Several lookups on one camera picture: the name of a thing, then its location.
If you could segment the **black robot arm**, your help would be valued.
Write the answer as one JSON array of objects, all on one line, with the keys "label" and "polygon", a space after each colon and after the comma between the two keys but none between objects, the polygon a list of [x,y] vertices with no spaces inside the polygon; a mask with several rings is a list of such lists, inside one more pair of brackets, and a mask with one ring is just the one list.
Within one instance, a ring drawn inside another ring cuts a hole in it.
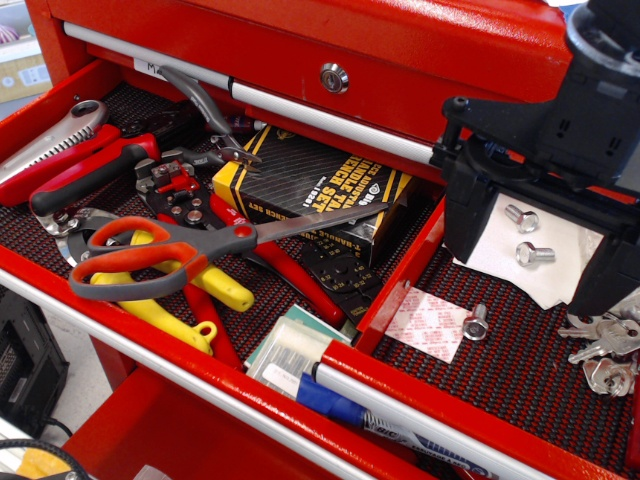
[{"label": "black robot arm", "polygon": [[470,258],[499,194],[603,239],[569,311],[600,314],[639,285],[639,5],[590,1],[566,24],[573,58],[542,103],[448,99],[431,162],[446,181],[445,241]]}]

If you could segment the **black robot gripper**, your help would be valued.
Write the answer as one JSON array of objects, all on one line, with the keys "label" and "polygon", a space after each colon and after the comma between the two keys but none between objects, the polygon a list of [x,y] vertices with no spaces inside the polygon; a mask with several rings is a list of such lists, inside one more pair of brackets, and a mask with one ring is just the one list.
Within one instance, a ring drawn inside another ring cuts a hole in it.
[{"label": "black robot gripper", "polygon": [[639,69],[575,55],[555,99],[453,97],[432,161],[446,180],[444,242],[467,262],[500,193],[603,235],[568,311],[599,315],[639,287]]}]

